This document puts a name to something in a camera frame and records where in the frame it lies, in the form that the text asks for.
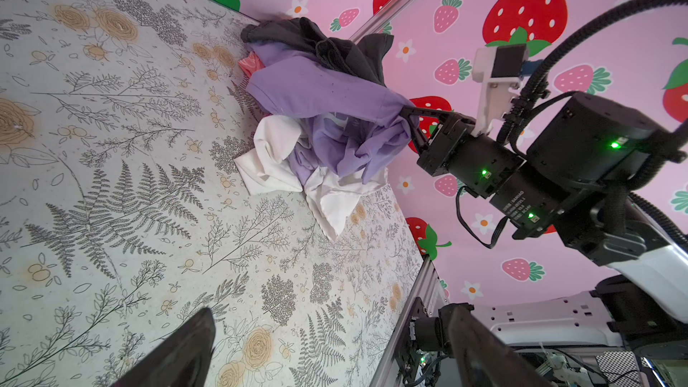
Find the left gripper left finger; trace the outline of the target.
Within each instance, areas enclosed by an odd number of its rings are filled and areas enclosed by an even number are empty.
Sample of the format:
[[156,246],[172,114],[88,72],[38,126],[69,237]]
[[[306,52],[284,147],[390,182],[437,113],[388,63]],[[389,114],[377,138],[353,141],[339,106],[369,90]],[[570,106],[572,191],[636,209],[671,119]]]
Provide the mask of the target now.
[[209,374],[216,327],[204,307],[116,380],[114,387],[202,387]]

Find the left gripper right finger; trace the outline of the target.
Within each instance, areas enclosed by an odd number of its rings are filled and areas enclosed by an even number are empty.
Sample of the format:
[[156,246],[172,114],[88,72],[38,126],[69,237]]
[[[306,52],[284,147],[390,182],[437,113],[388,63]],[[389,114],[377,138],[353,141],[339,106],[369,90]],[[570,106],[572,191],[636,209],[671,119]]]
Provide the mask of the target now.
[[466,306],[450,310],[447,328],[462,386],[550,386],[534,367],[501,342]]

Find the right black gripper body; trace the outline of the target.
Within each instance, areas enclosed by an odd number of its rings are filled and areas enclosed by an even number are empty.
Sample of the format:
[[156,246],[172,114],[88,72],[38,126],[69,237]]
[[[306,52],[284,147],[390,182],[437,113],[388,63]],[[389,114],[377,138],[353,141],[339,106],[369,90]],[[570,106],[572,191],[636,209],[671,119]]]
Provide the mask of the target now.
[[422,149],[419,148],[417,165],[428,175],[439,177],[449,172],[450,159],[474,130],[476,121],[457,112],[435,112],[431,117],[436,119],[438,126]]

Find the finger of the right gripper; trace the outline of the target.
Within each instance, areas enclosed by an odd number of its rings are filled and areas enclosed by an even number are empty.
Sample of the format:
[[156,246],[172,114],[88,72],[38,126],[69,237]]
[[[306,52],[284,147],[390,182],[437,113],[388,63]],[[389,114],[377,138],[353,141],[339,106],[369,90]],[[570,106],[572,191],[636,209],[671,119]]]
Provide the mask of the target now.
[[410,124],[418,124],[420,118],[435,118],[442,124],[457,120],[457,114],[453,111],[421,109],[420,107],[404,107],[400,112],[400,116]]

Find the purple cloth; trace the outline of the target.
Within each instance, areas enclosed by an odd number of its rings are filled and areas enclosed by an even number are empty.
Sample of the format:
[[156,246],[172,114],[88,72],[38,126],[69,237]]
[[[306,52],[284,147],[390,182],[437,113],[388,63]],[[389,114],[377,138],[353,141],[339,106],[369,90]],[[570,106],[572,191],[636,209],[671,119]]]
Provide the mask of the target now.
[[307,142],[288,156],[301,183],[318,167],[340,177],[360,172],[369,182],[408,147],[411,125],[401,111],[411,103],[403,96],[283,43],[249,48],[264,67],[249,78],[247,92],[264,111],[301,122]]

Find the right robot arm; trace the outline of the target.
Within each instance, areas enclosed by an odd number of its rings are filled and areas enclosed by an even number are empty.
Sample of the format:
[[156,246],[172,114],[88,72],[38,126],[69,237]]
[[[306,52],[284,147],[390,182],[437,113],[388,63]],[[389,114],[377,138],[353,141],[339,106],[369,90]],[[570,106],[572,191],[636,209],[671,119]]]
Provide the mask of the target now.
[[617,271],[595,296],[609,328],[647,355],[687,355],[687,236],[638,195],[668,163],[686,159],[687,127],[668,131],[636,109],[570,91],[526,152],[478,134],[474,119],[405,107],[409,123],[435,118],[435,133],[412,131],[419,166],[450,174],[460,191],[489,200],[514,238],[553,229],[568,248]]

